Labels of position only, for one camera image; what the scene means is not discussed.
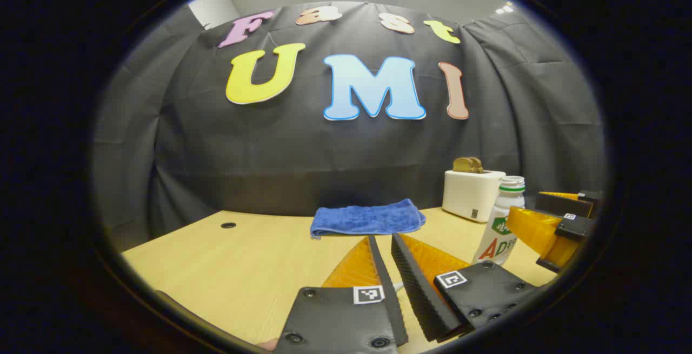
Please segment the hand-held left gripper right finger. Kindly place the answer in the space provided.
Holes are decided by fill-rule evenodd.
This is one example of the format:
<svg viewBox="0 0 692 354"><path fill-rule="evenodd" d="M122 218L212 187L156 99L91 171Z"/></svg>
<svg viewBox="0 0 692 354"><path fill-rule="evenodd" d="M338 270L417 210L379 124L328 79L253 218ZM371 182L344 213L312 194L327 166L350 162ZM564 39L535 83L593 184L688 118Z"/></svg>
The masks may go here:
<svg viewBox="0 0 692 354"><path fill-rule="evenodd" d="M391 255L428 341L481 329L537 290L499 264L469 264L405 234L393 234Z"/></svg>

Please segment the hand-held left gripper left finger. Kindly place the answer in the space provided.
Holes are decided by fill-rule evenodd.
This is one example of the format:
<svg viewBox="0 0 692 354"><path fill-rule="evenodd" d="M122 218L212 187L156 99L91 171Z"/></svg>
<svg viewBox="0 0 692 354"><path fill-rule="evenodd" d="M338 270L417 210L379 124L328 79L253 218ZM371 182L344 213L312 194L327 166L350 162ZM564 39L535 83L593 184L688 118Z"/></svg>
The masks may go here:
<svg viewBox="0 0 692 354"><path fill-rule="evenodd" d="M321 286L299 290L274 354L398 354L407 342L395 285L368 236Z"/></svg>

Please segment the white water bottle green label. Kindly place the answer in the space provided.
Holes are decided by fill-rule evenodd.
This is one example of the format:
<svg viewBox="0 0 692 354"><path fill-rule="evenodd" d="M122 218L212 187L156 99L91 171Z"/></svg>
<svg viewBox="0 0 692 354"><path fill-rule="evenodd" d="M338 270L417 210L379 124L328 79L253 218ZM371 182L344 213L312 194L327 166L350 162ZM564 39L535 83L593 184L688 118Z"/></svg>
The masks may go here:
<svg viewBox="0 0 692 354"><path fill-rule="evenodd" d="M492 262L504 265L507 261L517 243L517 236L507 226L507 219L512 207L525 207L524 192L524 177L506 175L500 179L498 196L474 253L474 264Z"/></svg>

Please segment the blue folded towel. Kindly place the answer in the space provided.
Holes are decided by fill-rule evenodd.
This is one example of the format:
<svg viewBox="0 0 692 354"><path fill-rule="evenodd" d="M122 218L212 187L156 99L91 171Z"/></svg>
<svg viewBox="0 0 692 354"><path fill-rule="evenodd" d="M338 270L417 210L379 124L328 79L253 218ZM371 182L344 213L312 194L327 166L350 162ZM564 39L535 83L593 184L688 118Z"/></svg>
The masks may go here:
<svg viewBox="0 0 692 354"><path fill-rule="evenodd" d="M310 236L319 240L331 235L386 235L415 232L426 216L410 199L380 206L321 207L310 226Z"/></svg>

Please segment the white toaster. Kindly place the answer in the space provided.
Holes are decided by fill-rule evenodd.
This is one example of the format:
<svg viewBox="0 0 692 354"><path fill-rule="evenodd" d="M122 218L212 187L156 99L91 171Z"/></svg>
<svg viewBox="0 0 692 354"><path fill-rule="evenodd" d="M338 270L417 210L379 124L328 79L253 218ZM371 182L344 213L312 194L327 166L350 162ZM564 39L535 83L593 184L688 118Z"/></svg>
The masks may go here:
<svg viewBox="0 0 692 354"><path fill-rule="evenodd" d="M499 194L502 171L470 173L446 171L443 177L442 209L461 218L485 223Z"/></svg>

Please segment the brown toast slice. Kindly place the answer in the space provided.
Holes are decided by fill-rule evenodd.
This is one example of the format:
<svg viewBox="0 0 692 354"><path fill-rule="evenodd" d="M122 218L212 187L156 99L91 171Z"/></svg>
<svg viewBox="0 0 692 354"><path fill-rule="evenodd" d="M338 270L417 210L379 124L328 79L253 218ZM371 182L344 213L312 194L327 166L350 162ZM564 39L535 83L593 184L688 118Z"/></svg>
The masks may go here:
<svg viewBox="0 0 692 354"><path fill-rule="evenodd" d="M460 157L453 161L452 171L482 174L484 168L477 157Z"/></svg>

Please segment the black backdrop cloth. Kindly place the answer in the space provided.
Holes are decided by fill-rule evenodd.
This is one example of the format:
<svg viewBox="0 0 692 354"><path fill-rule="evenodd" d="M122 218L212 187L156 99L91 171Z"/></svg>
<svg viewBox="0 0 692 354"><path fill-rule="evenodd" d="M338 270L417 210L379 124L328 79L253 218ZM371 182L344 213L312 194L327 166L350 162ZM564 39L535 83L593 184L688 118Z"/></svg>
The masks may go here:
<svg viewBox="0 0 692 354"><path fill-rule="evenodd" d="M600 191L608 157L595 90L550 33L514 12L458 24L368 2L326 2L341 16L299 25L322 2L272 9L246 39L232 23L156 29L102 96L92 140L97 218L128 249L221 210L313 216L319 207L410 199L442 206L457 157L521 175L527 194ZM397 57L425 110L331 122L331 55L373 74Z"/></svg>

